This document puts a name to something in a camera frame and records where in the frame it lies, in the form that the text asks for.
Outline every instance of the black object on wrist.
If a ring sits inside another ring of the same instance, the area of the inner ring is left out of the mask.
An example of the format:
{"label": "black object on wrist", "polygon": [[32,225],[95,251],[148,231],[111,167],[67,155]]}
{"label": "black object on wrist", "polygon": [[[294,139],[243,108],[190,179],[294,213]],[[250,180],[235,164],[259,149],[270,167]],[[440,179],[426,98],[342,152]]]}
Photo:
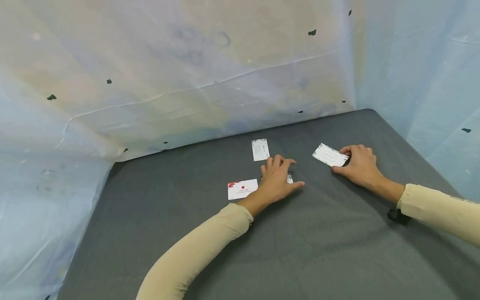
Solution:
{"label": "black object on wrist", "polygon": [[406,225],[412,218],[402,213],[400,209],[390,209],[387,217],[395,223]]}

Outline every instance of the fabric wall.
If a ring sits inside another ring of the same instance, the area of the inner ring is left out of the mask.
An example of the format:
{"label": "fabric wall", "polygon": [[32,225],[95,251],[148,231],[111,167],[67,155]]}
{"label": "fabric wall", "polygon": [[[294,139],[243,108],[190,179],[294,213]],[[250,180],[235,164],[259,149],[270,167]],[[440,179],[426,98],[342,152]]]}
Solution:
{"label": "fabric wall", "polygon": [[5,0],[0,300],[54,299],[115,161],[358,108],[480,200],[474,0]]}

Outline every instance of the long-sleeve shirt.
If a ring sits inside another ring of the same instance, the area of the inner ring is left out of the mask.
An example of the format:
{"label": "long-sleeve shirt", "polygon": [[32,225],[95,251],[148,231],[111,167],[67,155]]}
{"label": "long-sleeve shirt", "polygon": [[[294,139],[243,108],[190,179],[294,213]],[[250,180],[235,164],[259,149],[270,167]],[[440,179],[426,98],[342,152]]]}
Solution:
{"label": "long-sleeve shirt", "polygon": [[[480,247],[480,204],[420,185],[407,184],[397,208],[404,215]],[[229,204],[163,254],[146,275],[137,300],[181,300],[190,283],[232,240],[247,232],[253,217]]]}

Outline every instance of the left hand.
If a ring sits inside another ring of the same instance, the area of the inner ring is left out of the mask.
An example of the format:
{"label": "left hand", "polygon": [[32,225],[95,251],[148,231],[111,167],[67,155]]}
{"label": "left hand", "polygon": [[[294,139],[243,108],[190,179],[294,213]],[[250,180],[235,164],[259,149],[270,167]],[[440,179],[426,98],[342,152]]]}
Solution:
{"label": "left hand", "polygon": [[285,159],[279,154],[275,155],[275,158],[269,157],[266,166],[260,167],[262,182],[260,182],[256,193],[262,195],[271,204],[282,200],[293,191],[304,186],[303,181],[287,182],[288,168],[296,163],[295,160]]}
{"label": "left hand", "polygon": [[258,189],[246,198],[237,202],[237,205],[245,207],[253,217],[256,217],[270,204],[282,200],[293,191],[305,185],[303,181],[294,183],[287,182],[288,168],[297,162],[293,159],[285,159],[281,155],[275,158],[269,157],[267,165],[261,166],[262,182]]}

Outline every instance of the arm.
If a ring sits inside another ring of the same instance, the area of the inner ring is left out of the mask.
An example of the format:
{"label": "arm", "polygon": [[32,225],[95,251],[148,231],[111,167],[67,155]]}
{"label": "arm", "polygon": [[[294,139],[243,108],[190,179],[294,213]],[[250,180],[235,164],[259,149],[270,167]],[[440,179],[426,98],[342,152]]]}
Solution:
{"label": "arm", "polygon": [[136,299],[183,299],[190,283],[229,242],[247,232],[255,216],[305,184],[287,183],[288,167],[294,163],[280,155],[268,158],[261,167],[259,188],[237,204],[227,205],[165,252],[148,271]]}
{"label": "arm", "polygon": [[377,157],[372,149],[363,145],[347,146],[340,152],[351,156],[350,164],[333,167],[334,173],[389,200],[404,215],[480,247],[480,204],[385,178],[377,168]]}

